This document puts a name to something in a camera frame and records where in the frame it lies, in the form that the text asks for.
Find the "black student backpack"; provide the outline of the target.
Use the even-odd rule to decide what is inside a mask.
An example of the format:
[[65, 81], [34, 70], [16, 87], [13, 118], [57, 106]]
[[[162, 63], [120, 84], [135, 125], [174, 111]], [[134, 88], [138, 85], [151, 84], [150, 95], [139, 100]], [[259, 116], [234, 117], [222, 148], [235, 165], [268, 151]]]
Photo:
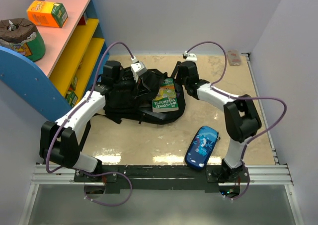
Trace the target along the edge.
[[[176, 82], [174, 75], [169, 77], [158, 69], [147, 69], [139, 77], [143, 88], [135, 90], [121, 89], [121, 76], [124, 71], [131, 71], [131, 68], [124, 68], [119, 61], [107, 61], [103, 66], [103, 73], [98, 77], [102, 83], [110, 85], [113, 83], [113, 90], [106, 95], [106, 106], [103, 107], [105, 117], [120, 124], [122, 119], [136, 120], [141, 124], [147, 122], [156, 125], [172, 123], [180, 118], [185, 110], [184, 91], [181, 84]], [[159, 87], [166, 78], [172, 78], [177, 95], [179, 109], [177, 111], [155, 113], [152, 111], [152, 100], [157, 96]]]

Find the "green treehouse book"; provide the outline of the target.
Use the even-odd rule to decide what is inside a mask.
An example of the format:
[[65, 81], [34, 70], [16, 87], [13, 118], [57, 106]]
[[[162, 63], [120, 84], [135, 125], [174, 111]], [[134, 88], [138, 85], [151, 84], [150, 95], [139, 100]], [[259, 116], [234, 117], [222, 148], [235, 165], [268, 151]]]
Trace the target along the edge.
[[172, 78], [166, 78], [160, 85], [157, 96], [152, 100], [152, 111], [155, 113], [177, 111], [177, 95]]

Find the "blue shark pencil case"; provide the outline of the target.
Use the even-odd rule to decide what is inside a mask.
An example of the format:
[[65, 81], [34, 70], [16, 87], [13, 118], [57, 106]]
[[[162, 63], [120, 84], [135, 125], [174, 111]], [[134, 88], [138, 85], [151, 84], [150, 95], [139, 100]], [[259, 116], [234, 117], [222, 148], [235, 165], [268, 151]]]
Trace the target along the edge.
[[202, 170], [208, 163], [219, 139], [219, 132], [209, 126], [199, 128], [185, 154], [184, 161], [190, 168]]

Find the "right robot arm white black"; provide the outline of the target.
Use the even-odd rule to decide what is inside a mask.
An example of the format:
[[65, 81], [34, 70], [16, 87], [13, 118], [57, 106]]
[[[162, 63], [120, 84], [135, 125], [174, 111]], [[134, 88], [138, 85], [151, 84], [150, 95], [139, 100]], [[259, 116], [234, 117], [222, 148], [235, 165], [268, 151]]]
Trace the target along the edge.
[[207, 102], [224, 113], [226, 130], [230, 143], [221, 167], [213, 176], [218, 182], [232, 182], [243, 171], [243, 157], [247, 141], [261, 128], [261, 120], [256, 107], [247, 94], [238, 96], [211, 86], [207, 80], [200, 79], [196, 63], [177, 62], [176, 82], [183, 85], [188, 95]]

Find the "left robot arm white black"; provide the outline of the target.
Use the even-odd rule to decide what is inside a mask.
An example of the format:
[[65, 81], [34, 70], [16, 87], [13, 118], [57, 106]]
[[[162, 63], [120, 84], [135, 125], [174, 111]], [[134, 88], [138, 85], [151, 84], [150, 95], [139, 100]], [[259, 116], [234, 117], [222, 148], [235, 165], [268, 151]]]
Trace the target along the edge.
[[83, 129], [89, 131], [91, 118], [106, 106], [106, 95], [113, 90], [113, 83], [107, 85], [98, 79], [97, 76], [91, 90], [67, 114], [42, 125], [40, 156], [45, 159], [47, 173], [65, 167], [82, 171], [91, 181], [102, 178], [102, 162], [82, 152], [84, 137], [78, 141], [79, 133]]

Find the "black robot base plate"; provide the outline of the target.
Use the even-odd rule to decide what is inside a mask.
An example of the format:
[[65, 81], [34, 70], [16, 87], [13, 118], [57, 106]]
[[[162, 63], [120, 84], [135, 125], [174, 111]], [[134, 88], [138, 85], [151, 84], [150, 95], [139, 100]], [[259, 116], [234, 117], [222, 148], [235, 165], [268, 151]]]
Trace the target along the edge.
[[220, 165], [208, 165], [194, 170], [185, 165], [103, 165], [107, 175], [88, 176], [76, 172], [74, 181], [86, 185], [104, 185], [105, 193], [118, 194], [121, 190], [200, 190], [206, 193], [238, 195], [240, 186], [250, 182], [247, 168], [228, 182], [218, 182], [213, 176]]

